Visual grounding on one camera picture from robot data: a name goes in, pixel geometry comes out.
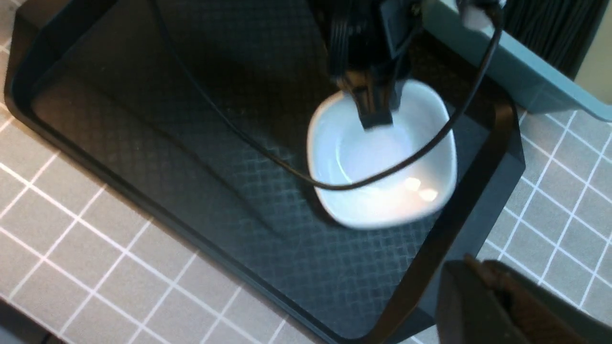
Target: countertop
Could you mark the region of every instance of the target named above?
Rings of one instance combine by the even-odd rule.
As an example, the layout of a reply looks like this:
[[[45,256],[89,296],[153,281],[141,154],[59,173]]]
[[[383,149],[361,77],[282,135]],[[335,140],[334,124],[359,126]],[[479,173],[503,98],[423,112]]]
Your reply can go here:
[[[1,85],[18,5],[0,0]],[[612,126],[582,111],[520,122],[527,170],[479,258],[612,326]],[[318,343],[3,102],[0,188],[0,297],[66,342]],[[407,343],[437,343],[435,328]]]

